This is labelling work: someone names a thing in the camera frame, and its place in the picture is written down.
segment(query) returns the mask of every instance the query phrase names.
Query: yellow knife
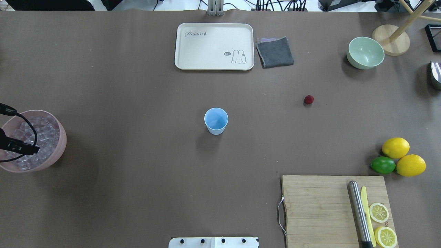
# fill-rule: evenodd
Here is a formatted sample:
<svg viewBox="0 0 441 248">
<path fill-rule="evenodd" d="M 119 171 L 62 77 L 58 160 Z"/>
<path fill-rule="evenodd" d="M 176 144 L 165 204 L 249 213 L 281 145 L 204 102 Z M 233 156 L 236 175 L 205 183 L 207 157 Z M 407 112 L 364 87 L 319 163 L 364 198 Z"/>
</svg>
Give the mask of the yellow knife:
<svg viewBox="0 0 441 248">
<path fill-rule="evenodd" d="M 370 220 L 370 214 L 369 214 L 369 204 L 367 203 L 367 193 L 366 193 L 366 187 L 361 187 L 361 202 L 363 204 L 363 211 L 366 215 L 366 221 L 367 221 L 367 228 L 369 229 L 369 235 L 370 235 L 370 241 L 372 242 L 372 246 L 377 246 L 377 243 L 375 241 L 374 237 L 374 229 L 372 228 L 372 221 Z"/>
</svg>

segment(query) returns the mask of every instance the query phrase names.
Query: lime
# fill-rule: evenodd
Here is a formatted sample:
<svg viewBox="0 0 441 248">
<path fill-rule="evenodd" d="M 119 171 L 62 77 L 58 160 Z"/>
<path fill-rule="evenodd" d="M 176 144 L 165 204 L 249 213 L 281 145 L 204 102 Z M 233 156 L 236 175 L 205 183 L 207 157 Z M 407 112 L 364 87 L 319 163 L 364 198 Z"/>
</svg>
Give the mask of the lime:
<svg viewBox="0 0 441 248">
<path fill-rule="evenodd" d="M 378 223 L 384 223 L 389 219 L 389 211 L 381 203 L 373 203 L 369 207 L 370 217 Z"/>
<path fill-rule="evenodd" d="M 398 242 L 395 231 L 387 226 L 377 227 L 374 236 L 377 243 L 383 248 L 394 248 Z"/>
<path fill-rule="evenodd" d="M 395 170 L 395 162 L 388 157 L 378 157 L 372 161 L 370 167 L 381 174 L 391 173 Z"/>
<path fill-rule="evenodd" d="M 426 162 L 415 154 L 406 155 L 396 163 L 396 172 L 405 177 L 419 175 L 424 170 L 426 170 Z"/>
<path fill-rule="evenodd" d="M 409 142 L 400 137 L 386 140 L 381 150 L 389 158 L 398 159 L 404 157 L 409 152 Z"/>
</svg>

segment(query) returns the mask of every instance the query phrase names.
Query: yellow lemon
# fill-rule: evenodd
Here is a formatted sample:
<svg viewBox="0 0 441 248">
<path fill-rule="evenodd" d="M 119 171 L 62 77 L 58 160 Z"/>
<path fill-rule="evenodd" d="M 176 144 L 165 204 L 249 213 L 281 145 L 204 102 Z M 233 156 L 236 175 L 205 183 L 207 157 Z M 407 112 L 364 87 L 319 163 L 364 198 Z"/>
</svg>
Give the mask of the yellow lemon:
<svg viewBox="0 0 441 248">
<path fill-rule="evenodd" d="M 369 207 L 370 217 L 378 223 L 384 223 L 389 219 L 389 211 L 381 203 L 373 203 Z"/>
<path fill-rule="evenodd" d="M 423 173 L 424 170 L 426 170 L 426 162 L 418 155 L 406 155 L 398 160 L 395 170 L 402 176 L 413 177 Z"/>
<path fill-rule="evenodd" d="M 409 142 L 401 137 L 386 140 L 381 150 L 389 158 L 398 159 L 404 157 L 409 152 Z"/>
<path fill-rule="evenodd" d="M 394 248 L 398 242 L 395 231 L 387 226 L 377 227 L 374 236 L 377 243 L 383 248 Z"/>
</svg>

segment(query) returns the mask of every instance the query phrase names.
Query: round wooden base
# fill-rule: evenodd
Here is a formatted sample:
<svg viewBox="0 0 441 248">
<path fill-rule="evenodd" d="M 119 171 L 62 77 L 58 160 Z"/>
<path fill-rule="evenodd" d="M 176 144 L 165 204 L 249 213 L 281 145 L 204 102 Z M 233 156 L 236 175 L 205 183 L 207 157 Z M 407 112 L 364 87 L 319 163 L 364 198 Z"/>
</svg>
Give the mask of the round wooden base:
<svg viewBox="0 0 441 248">
<path fill-rule="evenodd" d="M 383 47 L 385 54 L 391 56 L 399 56 L 409 50 L 411 41 L 406 32 L 403 32 L 398 38 L 392 42 L 389 37 L 398 27 L 394 25 L 382 25 L 374 30 L 372 38 L 376 40 Z"/>
</svg>

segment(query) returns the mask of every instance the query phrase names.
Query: white bracket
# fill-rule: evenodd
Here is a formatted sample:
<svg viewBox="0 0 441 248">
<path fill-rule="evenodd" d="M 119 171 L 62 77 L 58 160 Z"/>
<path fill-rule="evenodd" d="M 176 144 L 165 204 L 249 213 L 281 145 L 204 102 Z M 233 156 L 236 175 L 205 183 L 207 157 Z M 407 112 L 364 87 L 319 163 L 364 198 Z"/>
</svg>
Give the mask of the white bracket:
<svg viewBox="0 0 441 248">
<path fill-rule="evenodd" d="M 168 248 L 259 248 L 258 237 L 172 238 Z"/>
<path fill-rule="evenodd" d="M 224 15 L 224 0 L 208 0 L 208 15 Z"/>
</svg>

